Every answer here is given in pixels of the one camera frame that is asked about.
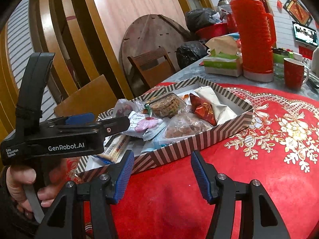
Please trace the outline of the left hand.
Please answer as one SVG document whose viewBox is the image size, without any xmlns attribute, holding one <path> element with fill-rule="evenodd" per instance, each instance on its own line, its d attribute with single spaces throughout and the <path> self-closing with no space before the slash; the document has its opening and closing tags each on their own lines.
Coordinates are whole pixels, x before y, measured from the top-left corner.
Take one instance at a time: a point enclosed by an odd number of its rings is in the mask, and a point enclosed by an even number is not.
<svg viewBox="0 0 319 239">
<path fill-rule="evenodd" d="M 67 160 L 61 159 L 60 165 L 49 173 L 50 184 L 41 188 L 37 193 L 42 207 L 48 208 L 51 206 L 55 197 L 66 183 L 67 173 Z M 29 219 L 32 218 L 33 212 L 23 186 L 25 184 L 33 184 L 35 180 L 36 172 L 30 167 L 10 166 L 7 169 L 6 183 L 8 191 L 11 197 L 17 202 L 18 211 L 25 214 Z"/>
</svg>

